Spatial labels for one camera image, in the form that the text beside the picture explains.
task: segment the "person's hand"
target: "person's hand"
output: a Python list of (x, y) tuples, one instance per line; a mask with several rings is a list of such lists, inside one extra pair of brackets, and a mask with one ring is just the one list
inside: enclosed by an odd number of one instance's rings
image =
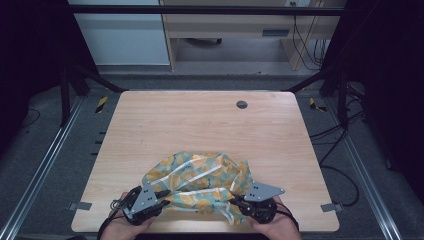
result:
[[(283, 204), (283, 202), (281, 202), (280, 197), (276, 196), (274, 197), (274, 200), (275, 202), (277, 202), (277, 209), (279, 211), (289, 213), (289, 211), (285, 207), (278, 204)], [(277, 213), (272, 222), (267, 224), (260, 224), (251, 217), (247, 217), (247, 221), (250, 223), (250, 225), (255, 231), (262, 233), (271, 240), (302, 239), (293, 221), (289, 217), (284, 216), (283, 214)]]
[[(121, 200), (127, 196), (128, 193), (122, 193)], [(139, 226), (131, 225), (127, 219), (125, 219), (122, 210), (120, 210), (115, 217), (116, 219), (112, 220), (109, 225), (103, 231), (101, 240), (130, 240), (135, 238), (138, 234), (146, 231), (150, 225), (155, 221), (156, 217), (152, 217), (144, 221)]]

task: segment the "crumpled cloth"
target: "crumpled cloth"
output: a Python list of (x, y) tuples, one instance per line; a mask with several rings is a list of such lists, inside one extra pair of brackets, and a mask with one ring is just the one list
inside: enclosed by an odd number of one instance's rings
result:
[(155, 192), (170, 190), (163, 199), (164, 209), (199, 214), (221, 213), (228, 222), (245, 221), (237, 206), (229, 200), (233, 194), (245, 195), (252, 184), (247, 161), (235, 162), (220, 152), (196, 154), (179, 152), (158, 163), (143, 177)]

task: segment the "wooden table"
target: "wooden table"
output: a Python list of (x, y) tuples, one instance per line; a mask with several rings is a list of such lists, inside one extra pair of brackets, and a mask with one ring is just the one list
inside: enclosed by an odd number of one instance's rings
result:
[[(245, 109), (236, 106), (247, 102)], [(158, 162), (180, 151), (227, 153), (248, 160), (256, 181), (286, 190), (280, 195), (301, 231), (336, 231), (330, 203), (295, 96), (288, 92), (129, 91), (122, 94), (81, 202), (76, 232), (96, 232), (109, 205), (140, 185)], [(217, 214), (164, 211), (149, 232), (253, 232)]]

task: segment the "cable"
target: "cable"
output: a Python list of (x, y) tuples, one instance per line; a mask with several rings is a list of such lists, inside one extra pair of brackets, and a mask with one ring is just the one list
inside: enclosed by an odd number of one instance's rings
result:
[[(320, 6), (320, 5), (321, 5), (322, 1), (323, 1), (323, 0), (320, 0), (320, 1), (319, 1), (318, 6)], [(316, 17), (317, 17), (317, 16), (314, 16), (314, 18), (312, 19), (312, 24), (311, 24), (311, 26), (309, 27), (308, 34), (307, 34), (307, 38), (308, 38), (308, 36), (311, 34), (312, 26), (313, 26), (313, 23), (315, 22)], [(321, 70), (321, 64), (317, 64), (317, 63), (314, 61), (314, 59), (312, 59), (311, 54), (309, 53), (308, 48), (307, 48), (307, 46), (306, 46), (306, 42), (303, 40), (302, 35), (300, 35), (299, 29), (297, 28), (296, 15), (294, 15), (294, 16), (293, 16), (293, 20), (294, 20), (294, 26), (293, 26), (293, 30), (294, 30), (294, 32), (293, 32), (293, 38), (292, 38), (292, 40), (293, 40), (293, 46), (294, 46), (294, 48), (296, 49), (296, 52), (299, 54), (299, 57), (300, 57), (300, 59), (302, 60), (303, 65), (304, 65), (304, 66), (306, 67), (306, 69), (308, 69), (308, 70)], [(297, 33), (297, 34), (299, 35), (300, 41), (302, 42), (303, 47), (304, 47), (304, 49), (305, 49), (306, 53), (307, 53), (307, 54), (308, 54), (308, 56), (309, 56), (309, 59), (311, 59), (311, 61), (312, 61), (312, 63), (313, 63), (313, 64), (315, 64), (316, 66), (318, 66), (318, 67), (319, 67), (318, 69), (309, 68), (309, 67), (306, 65), (305, 60), (304, 60), (304, 59), (303, 59), (303, 57), (302, 57), (302, 54), (300, 53), (299, 49), (298, 49), (298, 48), (297, 48), (297, 46), (296, 46), (295, 39), (294, 39), (294, 35), (295, 35), (295, 33)]]
[(321, 159), (321, 161), (319, 162), (319, 166), (322, 165), (322, 163), (325, 161), (325, 159), (327, 159), (328, 155), (330, 155), (331, 152), (333, 152), (333, 150), (336, 148), (336, 146), (339, 144), (339, 142), (342, 141), (342, 139), (347, 135), (347, 130), (345, 129), (343, 131), (343, 133), (340, 135), (339, 139), (337, 139), (337, 141), (334, 143), (334, 145), (330, 148), (330, 150), (325, 154), (325, 156)]
[(28, 126), (34, 124), (40, 118), (40, 116), (41, 116), (41, 113), (38, 110), (35, 110), (35, 109), (30, 108), (30, 109), (28, 109), (28, 111), (34, 111), (34, 112), (36, 112), (37, 113), (37, 117), (35, 118), (35, 120), (31, 121), (30, 123), (27, 123), (25, 125), (22, 125), (21, 128), (28, 127)]
[[(297, 30), (296, 15), (294, 15), (294, 16), (293, 16), (293, 19), (294, 19), (294, 26), (293, 26), (293, 30), (299, 34), (300, 40), (302, 41), (303, 45), (304, 45), (304, 46), (306, 46), (306, 45), (305, 45), (305, 43), (303, 42), (302, 36), (300, 36), (300, 33), (299, 33), (298, 31), (296, 31), (296, 30)], [(306, 69), (308, 69), (308, 70), (319, 70), (319, 69), (309, 68), (309, 67), (306, 65), (305, 60), (303, 59), (302, 54), (300, 53), (299, 49), (297, 49), (296, 42), (294, 41), (294, 35), (295, 35), (295, 32), (293, 33), (293, 38), (292, 38), (292, 40), (293, 40), (293, 46), (294, 46), (294, 48), (296, 49), (296, 52), (299, 54), (300, 60), (302, 60), (303, 65), (304, 65), (304, 66), (305, 66), (305, 68), (306, 68)]]
[(343, 171), (341, 171), (341, 170), (339, 170), (339, 169), (337, 169), (337, 168), (330, 167), (330, 166), (325, 166), (325, 165), (322, 165), (322, 166), (321, 166), (321, 168), (323, 168), (323, 169), (330, 169), (330, 170), (333, 170), (333, 171), (335, 171), (335, 172), (337, 172), (337, 173), (341, 174), (342, 176), (344, 176), (345, 178), (347, 178), (347, 180), (349, 180), (349, 181), (350, 181), (350, 183), (352, 183), (353, 187), (355, 188), (355, 199), (354, 199), (352, 202), (349, 202), (349, 203), (339, 203), (339, 202), (334, 202), (334, 203), (341, 204), (341, 205), (343, 205), (344, 207), (351, 207), (351, 206), (355, 205), (355, 204), (358, 202), (358, 200), (359, 200), (359, 187), (358, 187), (358, 185), (357, 185), (357, 184), (353, 181), (353, 179), (352, 179), (351, 177), (349, 177), (346, 173), (344, 173)]

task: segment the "aluminum rail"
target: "aluminum rail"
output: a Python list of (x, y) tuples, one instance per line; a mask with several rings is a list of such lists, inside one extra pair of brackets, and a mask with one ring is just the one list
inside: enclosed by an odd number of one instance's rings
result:
[(50, 148), (48, 149), (40, 166), (38, 167), (37, 172), (34, 174), (34, 177), (29, 183), (25, 193), (21, 197), (21, 200), (15, 207), (15, 210), (13, 211), (7, 223), (2, 227), (0, 231), (1, 240), (12, 240), (18, 234), (18, 231), (38, 193), (40, 192), (44, 180), (46, 179), (51, 167), (53, 166), (56, 157), (69, 134), (69, 131), (74, 125), (75, 119), (80, 112), (83, 101), (84, 97), (77, 97), (72, 109), (72, 115), (70, 116), (67, 124), (59, 129), (55, 139), (53, 140)]
[(192, 6), (192, 5), (45, 5), (45, 10), (66, 9), (72, 13), (92, 14), (211, 14), (211, 15), (291, 15), (346, 16), (365, 13), (361, 9), (261, 6)]

